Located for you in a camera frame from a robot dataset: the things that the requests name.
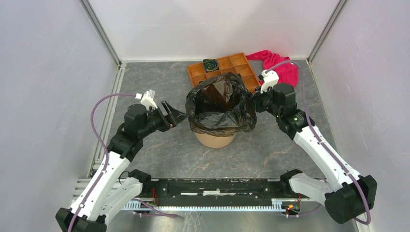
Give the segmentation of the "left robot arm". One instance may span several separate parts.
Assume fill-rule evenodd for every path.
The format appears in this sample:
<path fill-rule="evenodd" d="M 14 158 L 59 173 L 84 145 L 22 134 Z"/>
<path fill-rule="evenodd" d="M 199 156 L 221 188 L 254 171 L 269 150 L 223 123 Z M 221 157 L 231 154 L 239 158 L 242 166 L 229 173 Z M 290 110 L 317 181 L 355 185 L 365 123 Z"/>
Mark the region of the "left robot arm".
<path fill-rule="evenodd" d="M 121 187 L 112 190 L 120 174 L 130 165 L 150 134 L 166 132 L 188 116 L 161 102 L 165 113 L 152 103 L 128 107 L 124 122 L 109 142 L 108 154 L 90 182 L 69 208 L 60 208 L 56 220 L 64 232 L 104 232 L 123 207 L 136 196 L 146 197 L 152 191 L 150 175 L 134 170 Z"/>

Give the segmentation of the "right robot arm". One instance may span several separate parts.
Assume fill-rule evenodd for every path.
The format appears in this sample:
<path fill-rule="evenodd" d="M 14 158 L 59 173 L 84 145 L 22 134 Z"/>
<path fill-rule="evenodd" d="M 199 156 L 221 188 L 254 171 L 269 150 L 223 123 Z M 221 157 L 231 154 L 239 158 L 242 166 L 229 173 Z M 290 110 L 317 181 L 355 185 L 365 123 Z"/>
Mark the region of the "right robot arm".
<path fill-rule="evenodd" d="M 296 94 L 289 84 L 258 87 L 252 100 L 258 113 L 268 112 L 279 129 L 300 146 L 325 175 L 321 181 L 300 170 L 281 176 L 279 191 L 285 197 L 301 194 L 324 206 L 339 224 L 351 219 L 368 225 L 374 206 L 377 182 L 351 167 L 321 134 L 311 119 L 308 107 L 297 107 Z"/>

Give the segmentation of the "orange plastic trash bin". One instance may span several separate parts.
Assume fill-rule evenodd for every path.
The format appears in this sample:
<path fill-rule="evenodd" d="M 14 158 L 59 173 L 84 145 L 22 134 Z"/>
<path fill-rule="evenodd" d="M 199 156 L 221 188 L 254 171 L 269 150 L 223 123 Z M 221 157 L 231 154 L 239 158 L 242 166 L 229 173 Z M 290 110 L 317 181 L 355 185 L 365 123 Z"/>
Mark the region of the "orange plastic trash bin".
<path fill-rule="evenodd" d="M 194 133 L 194 135 L 196 136 L 197 140 L 201 144 L 209 148 L 225 147 L 229 145 L 236 137 L 235 134 L 233 136 L 227 136 L 227 137 L 211 136 L 206 133 L 204 134 Z"/>

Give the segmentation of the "black trash bag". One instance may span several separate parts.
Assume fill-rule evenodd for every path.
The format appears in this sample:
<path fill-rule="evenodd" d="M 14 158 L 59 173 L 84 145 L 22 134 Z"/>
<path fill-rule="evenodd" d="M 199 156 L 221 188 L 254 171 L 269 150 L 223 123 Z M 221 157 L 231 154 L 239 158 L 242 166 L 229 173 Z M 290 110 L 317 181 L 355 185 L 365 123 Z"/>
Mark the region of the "black trash bag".
<path fill-rule="evenodd" d="M 186 96 L 191 131 L 215 137 L 253 131 L 257 116 L 251 97 L 241 75 L 233 72 L 201 81 Z"/>

